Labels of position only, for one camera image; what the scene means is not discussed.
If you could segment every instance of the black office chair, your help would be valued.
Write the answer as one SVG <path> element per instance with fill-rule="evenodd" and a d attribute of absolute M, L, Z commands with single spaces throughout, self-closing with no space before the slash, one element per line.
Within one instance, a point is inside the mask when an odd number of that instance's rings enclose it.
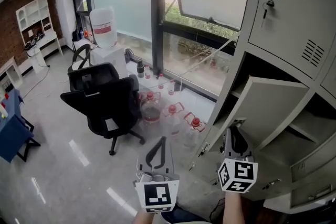
<path fill-rule="evenodd" d="M 71 92 L 61 99 L 88 118 L 89 129 L 106 139 L 113 138 L 110 155 L 114 155 L 117 137 L 130 133 L 145 143 L 143 136 L 132 131 L 141 117 L 139 83 L 135 75 L 119 79 L 110 63 L 78 69 L 68 73 Z M 108 130 L 106 120 L 113 119 L 118 129 Z"/>
<path fill-rule="evenodd" d="M 75 51 L 75 53 L 73 54 L 72 56 L 72 64 L 71 66 L 68 68 L 68 73 L 72 72 L 73 69 L 72 69 L 72 65 L 77 62 L 77 58 L 79 56 L 79 54 L 85 50 L 85 57 L 82 61 L 82 63 L 79 65 L 78 69 L 81 69 L 83 68 L 84 64 L 86 61 L 89 62 L 89 64 L 91 64 L 91 46 L 90 44 L 84 44 L 82 46 L 80 46 L 80 48 L 78 50 Z"/>

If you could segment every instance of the red label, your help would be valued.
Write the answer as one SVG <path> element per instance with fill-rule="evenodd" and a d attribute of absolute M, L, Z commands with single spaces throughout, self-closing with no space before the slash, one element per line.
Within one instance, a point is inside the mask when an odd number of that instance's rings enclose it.
<path fill-rule="evenodd" d="M 111 31 L 111 26 L 96 28 L 93 30 L 95 34 L 105 34 L 108 33 L 109 31 Z"/>

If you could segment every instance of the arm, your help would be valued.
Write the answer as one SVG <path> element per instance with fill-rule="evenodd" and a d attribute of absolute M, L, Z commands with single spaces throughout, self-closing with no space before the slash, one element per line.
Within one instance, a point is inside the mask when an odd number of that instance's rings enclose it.
<path fill-rule="evenodd" d="M 245 224 L 241 203 L 238 193 L 225 193 L 223 224 Z"/>
<path fill-rule="evenodd" d="M 154 213 L 147 213 L 140 209 L 133 220 L 133 224 L 152 224 L 153 218 Z"/>

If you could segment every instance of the black bottle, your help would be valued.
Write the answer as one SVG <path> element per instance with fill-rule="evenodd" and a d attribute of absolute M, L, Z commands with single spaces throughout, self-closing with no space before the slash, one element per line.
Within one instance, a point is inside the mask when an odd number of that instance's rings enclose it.
<path fill-rule="evenodd" d="M 138 61 L 138 64 L 136 66 L 136 70 L 138 72 L 138 77 L 143 78 L 145 74 L 145 66 L 143 66 L 142 60 Z"/>

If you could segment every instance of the locker vent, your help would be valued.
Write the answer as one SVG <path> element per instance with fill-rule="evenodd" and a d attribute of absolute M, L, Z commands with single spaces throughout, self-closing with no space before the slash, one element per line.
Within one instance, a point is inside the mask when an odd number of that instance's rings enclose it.
<path fill-rule="evenodd" d="M 324 50 L 316 45 L 313 41 L 308 39 L 307 45 L 302 53 L 302 58 L 317 67 L 323 57 Z"/>
<path fill-rule="evenodd" d="M 292 181 L 295 182 L 306 175 L 305 162 L 301 162 L 296 166 L 292 167 Z"/>

